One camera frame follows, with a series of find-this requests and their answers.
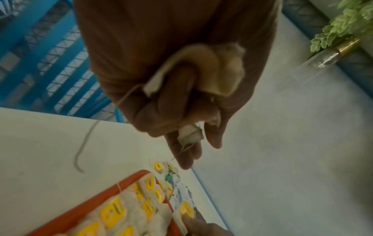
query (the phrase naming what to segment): floor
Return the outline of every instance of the floor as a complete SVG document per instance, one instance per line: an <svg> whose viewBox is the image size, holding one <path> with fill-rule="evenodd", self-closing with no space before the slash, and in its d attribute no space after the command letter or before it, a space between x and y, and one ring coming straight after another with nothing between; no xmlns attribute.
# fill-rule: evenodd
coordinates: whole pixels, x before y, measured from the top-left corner
<svg viewBox="0 0 373 236"><path fill-rule="evenodd" d="M373 235L373 101L336 66L286 76L308 56L281 16L253 99L194 165L236 236Z"/></svg>

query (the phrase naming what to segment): chair backrest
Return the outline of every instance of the chair backrest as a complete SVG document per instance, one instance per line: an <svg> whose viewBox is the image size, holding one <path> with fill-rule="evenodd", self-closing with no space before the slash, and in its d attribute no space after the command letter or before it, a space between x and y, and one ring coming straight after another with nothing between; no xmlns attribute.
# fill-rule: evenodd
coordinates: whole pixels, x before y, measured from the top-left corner
<svg viewBox="0 0 373 236"><path fill-rule="evenodd" d="M89 69L71 0L0 4L9 12L0 17L0 106L115 121Z"/></svg>

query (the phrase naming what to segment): green plant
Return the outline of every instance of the green plant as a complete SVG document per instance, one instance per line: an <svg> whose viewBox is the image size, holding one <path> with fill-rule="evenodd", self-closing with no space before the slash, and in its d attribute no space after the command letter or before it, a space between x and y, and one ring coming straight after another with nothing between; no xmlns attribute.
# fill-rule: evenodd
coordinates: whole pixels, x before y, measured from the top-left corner
<svg viewBox="0 0 373 236"><path fill-rule="evenodd" d="M343 13L315 35L311 52L325 49L349 35L362 38L373 33L373 0L342 0L338 8L344 8Z"/></svg>

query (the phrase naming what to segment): white table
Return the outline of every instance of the white table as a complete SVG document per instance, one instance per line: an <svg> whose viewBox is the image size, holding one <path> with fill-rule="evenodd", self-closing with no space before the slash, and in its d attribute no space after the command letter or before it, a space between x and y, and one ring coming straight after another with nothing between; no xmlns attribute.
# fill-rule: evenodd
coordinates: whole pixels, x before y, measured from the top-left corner
<svg viewBox="0 0 373 236"><path fill-rule="evenodd" d="M172 159L162 138L100 122L79 163L73 157L94 120L0 108L0 233L21 236L120 180ZM191 170L181 179L207 222L225 225Z"/></svg>

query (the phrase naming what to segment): hand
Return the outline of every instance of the hand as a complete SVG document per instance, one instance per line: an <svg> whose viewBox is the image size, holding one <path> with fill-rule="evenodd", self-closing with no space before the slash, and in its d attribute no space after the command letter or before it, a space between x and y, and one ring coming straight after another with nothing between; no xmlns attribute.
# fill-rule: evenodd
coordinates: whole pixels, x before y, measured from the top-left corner
<svg viewBox="0 0 373 236"><path fill-rule="evenodd" d="M238 41L246 49L246 76L229 98L191 96L198 71L180 65L156 98L140 90L119 105L128 121L152 137L164 135L183 169L202 155L200 143L185 152L178 129L210 121L221 113L219 127L205 124L208 142L222 147L229 119L251 98L274 39L277 0L76 0L77 22L87 46L91 70L103 91L116 103L134 85L146 83L157 68L181 47L203 42Z"/></svg>
<svg viewBox="0 0 373 236"><path fill-rule="evenodd" d="M182 216L188 233L195 236L234 236L229 231L217 224L207 224L197 219L192 219L188 215Z"/></svg>

